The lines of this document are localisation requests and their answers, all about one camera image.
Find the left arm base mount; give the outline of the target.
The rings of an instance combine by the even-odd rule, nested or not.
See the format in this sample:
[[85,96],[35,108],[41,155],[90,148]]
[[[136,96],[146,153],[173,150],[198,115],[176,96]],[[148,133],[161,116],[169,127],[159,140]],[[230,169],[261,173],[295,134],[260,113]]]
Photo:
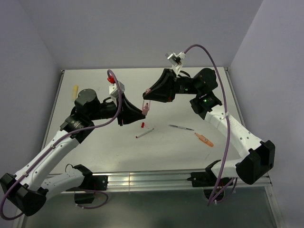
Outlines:
[[[74,202],[77,206],[85,209],[96,209],[105,205],[109,196],[105,191],[107,190],[108,176],[106,175],[93,175],[90,177],[88,183],[83,183],[79,187],[69,189],[69,191],[83,191],[83,193],[74,194]],[[97,196],[103,196],[104,201],[100,205],[85,206],[85,204],[92,204]]]

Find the yellow marker pen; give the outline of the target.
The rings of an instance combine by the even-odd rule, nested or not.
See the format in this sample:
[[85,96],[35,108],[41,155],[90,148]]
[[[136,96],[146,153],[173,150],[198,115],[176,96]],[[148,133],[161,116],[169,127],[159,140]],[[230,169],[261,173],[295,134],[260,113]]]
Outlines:
[[72,92],[72,101],[74,102],[78,95],[78,85],[74,85],[73,92]]

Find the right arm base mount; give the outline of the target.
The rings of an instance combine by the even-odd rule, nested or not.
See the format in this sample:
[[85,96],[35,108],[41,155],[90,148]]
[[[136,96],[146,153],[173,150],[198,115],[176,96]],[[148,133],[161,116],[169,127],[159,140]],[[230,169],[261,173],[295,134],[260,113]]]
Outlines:
[[[217,190],[214,195],[216,195],[222,188],[224,188],[224,186],[228,184],[228,182],[231,180],[232,180],[231,178],[220,179],[220,182],[218,184]],[[213,188],[215,186],[215,183],[217,181],[217,177],[212,173],[210,168],[206,168],[205,171],[191,172],[190,177],[187,178],[187,181],[190,181],[192,187],[194,188],[212,187],[209,190],[203,190],[204,196],[206,197],[206,199],[209,200]],[[216,200],[222,200],[224,196],[225,196],[225,192],[223,191],[217,196]]]

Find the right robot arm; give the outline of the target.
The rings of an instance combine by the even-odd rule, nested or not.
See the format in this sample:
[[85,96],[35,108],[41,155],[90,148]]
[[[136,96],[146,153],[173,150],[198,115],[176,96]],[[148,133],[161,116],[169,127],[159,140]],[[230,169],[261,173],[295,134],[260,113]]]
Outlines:
[[143,93],[145,100],[172,102],[176,94],[195,95],[190,100],[194,113],[213,125],[237,150],[240,158],[222,162],[217,160],[205,168],[207,186],[218,184],[222,178],[240,178],[252,185],[274,166],[275,145],[253,135],[236,118],[224,111],[222,102],[214,95],[218,87],[215,70],[204,68],[193,78],[177,76],[164,69],[157,82]]

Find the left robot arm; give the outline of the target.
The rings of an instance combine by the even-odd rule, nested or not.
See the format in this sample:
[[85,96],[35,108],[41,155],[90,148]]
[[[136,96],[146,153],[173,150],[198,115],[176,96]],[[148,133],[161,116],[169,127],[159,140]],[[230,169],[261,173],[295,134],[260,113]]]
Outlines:
[[5,173],[0,179],[4,197],[14,204],[21,213],[32,216],[52,197],[66,191],[76,190],[96,194],[93,173],[83,165],[47,178],[53,168],[73,149],[80,145],[97,126],[94,120],[118,121],[120,126],[145,119],[141,109],[131,104],[124,93],[116,98],[100,102],[93,89],[79,92],[70,116],[62,123],[50,143],[24,168],[15,174]]

